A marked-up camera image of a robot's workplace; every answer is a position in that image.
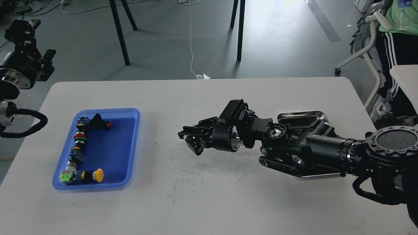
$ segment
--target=person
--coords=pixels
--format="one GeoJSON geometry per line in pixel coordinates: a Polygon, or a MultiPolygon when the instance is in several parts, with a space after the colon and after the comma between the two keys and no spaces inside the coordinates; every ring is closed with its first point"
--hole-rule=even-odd
{"type": "Polygon", "coordinates": [[[380,26],[376,37],[376,49],[386,79],[377,93],[386,104],[390,104],[386,106],[389,107],[389,112],[375,121],[377,129],[391,125],[413,126],[418,123],[417,113],[411,102],[389,73],[395,65],[418,64],[418,0],[412,0],[412,6],[405,14],[408,27],[402,29],[396,27],[401,13],[399,1],[403,0],[393,0],[386,13],[386,19],[394,26],[394,30],[389,31],[380,26]]]}

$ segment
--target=table leg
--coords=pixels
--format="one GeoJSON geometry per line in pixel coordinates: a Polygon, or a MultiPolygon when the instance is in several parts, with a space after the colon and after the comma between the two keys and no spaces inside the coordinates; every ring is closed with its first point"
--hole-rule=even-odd
{"type": "Polygon", "coordinates": [[[244,32],[244,11],[245,11],[245,0],[240,1],[240,22],[238,28],[238,53],[237,53],[237,61],[241,61],[241,53],[242,53],[242,35],[244,32]]]}
{"type": "Polygon", "coordinates": [[[123,59],[125,60],[125,64],[129,65],[130,62],[128,57],[128,51],[126,50],[125,39],[123,38],[122,27],[120,26],[120,20],[119,15],[117,13],[115,0],[109,0],[109,3],[110,8],[112,9],[113,20],[115,21],[117,36],[119,38],[120,47],[122,49],[123,59]]]}
{"type": "Polygon", "coordinates": [[[131,13],[131,11],[128,7],[128,4],[126,3],[126,0],[121,0],[121,2],[122,2],[122,5],[123,5],[123,8],[125,8],[125,12],[128,15],[128,19],[131,22],[133,30],[137,30],[138,28],[136,27],[135,20],[132,17],[132,13],[131,13]]]}
{"type": "Polygon", "coordinates": [[[234,27],[235,16],[237,15],[237,8],[238,8],[238,0],[234,0],[234,6],[232,7],[231,25],[230,25],[231,28],[234,27]]]}

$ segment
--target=green connector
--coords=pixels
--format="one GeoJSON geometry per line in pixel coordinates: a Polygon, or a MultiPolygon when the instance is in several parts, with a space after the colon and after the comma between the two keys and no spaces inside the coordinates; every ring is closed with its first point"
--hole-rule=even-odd
{"type": "Polygon", "coordinates": [[[70,179],[72,177],[72,174],[60,174],[59,179],[61,180],[61,183],[69,183],[71,182],[70,179]]]}

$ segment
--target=black pants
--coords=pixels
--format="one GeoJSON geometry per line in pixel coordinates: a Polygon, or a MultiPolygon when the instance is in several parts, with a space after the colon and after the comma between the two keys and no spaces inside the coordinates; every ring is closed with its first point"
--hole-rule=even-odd
{"type": "Polygon", "coordinates": [[[378,32],[376,49],[382,62],[383,75],[386,78],[384,86],[377,93],[385,99],[388,98],[388,94],[392,96],[393,100],[389,103],[395,117],[417,116],[411,102],[389,71],[395,65],[418,64],[418,36],[378,32]]]}

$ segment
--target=white table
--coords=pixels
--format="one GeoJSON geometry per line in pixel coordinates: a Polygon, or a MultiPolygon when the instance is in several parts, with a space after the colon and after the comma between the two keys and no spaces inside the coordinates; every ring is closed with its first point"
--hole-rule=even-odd
{"type": "Polygon", "coordinates": [[[418,112],[418,65],[395,65],[390,75],[418,112]]]}
{"type": "Polygon", "coordinates": [[[183,125],[219,116],[240,98],[261,118],[321,110],[343,137],[375,130],[343,77],[60,82],[40,110],[48,125],[24,140],[0,186],[0,234],[417,233],[405,205],[357,196],[353,176],[303,180],[261,166],[259,142],[195,156],[178,138],[183,125]],[[114,190],[55,190],[75,114],[121,107],[141,112],[130,181],[114,190]]]}

